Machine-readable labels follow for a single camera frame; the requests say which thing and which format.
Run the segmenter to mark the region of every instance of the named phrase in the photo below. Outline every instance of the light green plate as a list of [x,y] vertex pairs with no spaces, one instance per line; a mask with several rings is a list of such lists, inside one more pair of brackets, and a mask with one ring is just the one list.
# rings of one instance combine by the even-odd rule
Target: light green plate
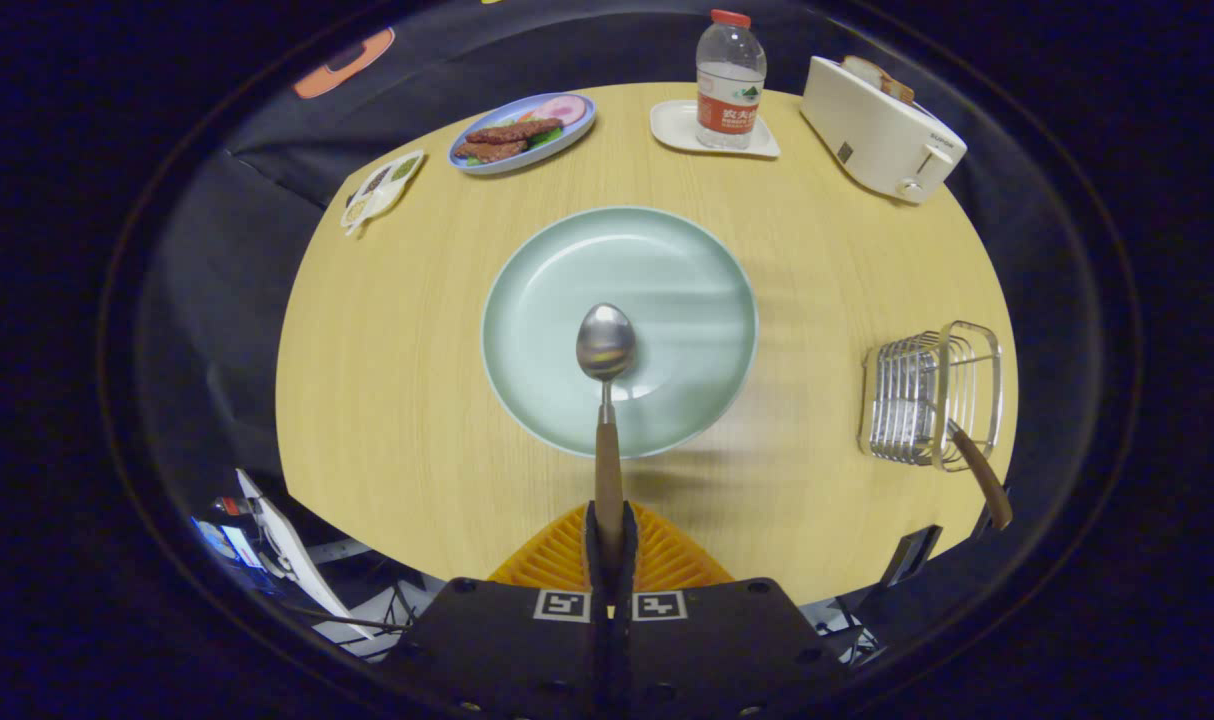
[[575,364],[575,331],[599,302],[620,307],[639,336],[634,368],[612,386],[623,457],[670,450],[726,413],[758,347],[744,270],[677,215],[600,208],[520,246],[483,308],[488,381],[528,432],[592,455],[601,389]]

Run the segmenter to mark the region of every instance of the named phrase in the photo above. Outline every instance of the spoon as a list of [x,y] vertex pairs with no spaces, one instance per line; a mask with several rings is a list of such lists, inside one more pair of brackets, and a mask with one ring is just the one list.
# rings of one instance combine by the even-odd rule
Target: spoon
[[1011,501],[1008,500],[1006,492],[1003,491],[1003,484],[999,483],[994,469],[989,467],[989,461],[985,459],[972,438],[958,427],[958,423],[953,418],[946,418],[944,423],[949,430],[951,440],[954,441],[954,447],[968,460],[972,475],[976,475],[976,482],[981,486],[985,503],[989,508],[989,516],[994,520],[994,529],[1000,531],[1008,527],[1011,523]]
[[607,577],[615,577],[622,565],[622,526],[625,518],[625,491],[620,478],[620,440],[615,436],[615,408],[611,404],[611,382],[634,364],[639,342],[634,327],[620,307],[601,302],[590,307],[575,334],[575,363],[595,381],[603,384],[599,407],[599,437],[594,447],[594,518],[599,523],[599,552]]

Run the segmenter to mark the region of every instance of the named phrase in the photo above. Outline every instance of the white toaster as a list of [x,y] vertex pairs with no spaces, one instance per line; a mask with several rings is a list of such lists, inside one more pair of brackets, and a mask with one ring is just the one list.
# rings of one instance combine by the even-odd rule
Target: white toaster
[[883,93],[832,59],[812,58],[802,117],[855,182],[915,205],[968,152],[968,143],[920,104]]

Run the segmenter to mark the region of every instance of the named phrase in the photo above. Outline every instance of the blue plate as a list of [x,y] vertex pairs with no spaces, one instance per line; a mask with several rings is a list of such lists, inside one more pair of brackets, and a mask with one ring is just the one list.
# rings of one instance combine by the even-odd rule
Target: blue plate
[[[554,142],[546,142],[537,149],[520,152],[518,155],[512,155],[505,160],[498,160],[497,163],[487,163],[484,165],[467,165],[466,158],[456,158],[456,147],[460,147],[465,142],[465,136],[471,132],[480,131],[483,127],[494,126],[494,124],[504,123],[505,120],[516,120],[528,114],[529,110],[539,108],[540,104],[545,104],[555,97],[563,95],[571,95],[579,97],[579,100],[585,101],[585,114],[575,120],[569,126],[562,127],[562,137],[555,140]],[[589,100],[584,95],[575,95],[575,92],[546,92],[544,95],[533,95],[531,97],[524,97],[523,100],[516,100],[510,102],[510,104],[504,104],[501,108],[497,108],[488,114],[484,114],[478,119],[477,123],[471,124],[471,126],[465,127],[465,132],[461,132],[456,137],[455,142],[450,143],[452,152],[448,152],[447,160],[450,161],[453,168],[459,168],[461,172],[469,172],[471,176],[490,176],[497,172],[506,172],[507,170],[516,170],[520,168],[526,168],[532,163],[538,163],[539,160],[546,159],[549,155],[555,155],[557,152],[566,151],[572,143],[584,137],[589,129],[594,125],[594,118],[599,117],[599,107],[594,104],[592,100]]]

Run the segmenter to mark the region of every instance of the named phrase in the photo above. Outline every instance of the toaster knob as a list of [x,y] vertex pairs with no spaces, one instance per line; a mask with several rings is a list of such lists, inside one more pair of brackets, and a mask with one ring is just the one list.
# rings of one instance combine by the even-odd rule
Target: toaster knob
[[921,202],[924,195],[923,186],[914,178],[902,178],[896,183],[896,192],[909,202]]

